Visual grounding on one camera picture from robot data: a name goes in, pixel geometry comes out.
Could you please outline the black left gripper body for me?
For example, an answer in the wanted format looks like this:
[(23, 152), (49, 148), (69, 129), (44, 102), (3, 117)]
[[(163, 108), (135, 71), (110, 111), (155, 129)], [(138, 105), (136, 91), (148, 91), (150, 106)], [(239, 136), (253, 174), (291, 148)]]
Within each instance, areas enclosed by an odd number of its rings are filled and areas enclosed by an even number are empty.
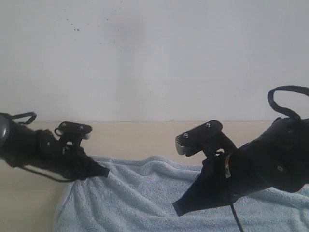
[(63, 147), (58, 164), (60, 175), (67, 180), (85, 180), (91, 176), (90, 157), (81, 146)]

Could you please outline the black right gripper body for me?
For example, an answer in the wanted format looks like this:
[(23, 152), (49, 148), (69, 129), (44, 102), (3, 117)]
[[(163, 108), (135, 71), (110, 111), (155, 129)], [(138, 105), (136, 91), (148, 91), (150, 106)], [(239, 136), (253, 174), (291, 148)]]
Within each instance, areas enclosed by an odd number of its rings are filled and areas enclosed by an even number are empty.
[(199, 175), (198, 205), (230, 205), (233, 203), (228, 179), (231, 176), (229, 161), (231, 153), (214, 152), (206, 154)]

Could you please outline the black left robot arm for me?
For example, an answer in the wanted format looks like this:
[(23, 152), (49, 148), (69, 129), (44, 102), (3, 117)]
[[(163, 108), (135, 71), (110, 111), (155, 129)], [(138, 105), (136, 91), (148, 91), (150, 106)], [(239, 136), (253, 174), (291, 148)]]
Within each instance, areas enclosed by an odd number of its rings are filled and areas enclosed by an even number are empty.
[(58, 182), (73, 182), (91, 177), (108, 177), (109, 169), (89, 157), (81, 146), (92, 127), (70, 121), (54, 131), (28, 127), (35, 112), (0, 115), (0, 157), (12, 168), (30, 171), (29, 166), (58, 174)]

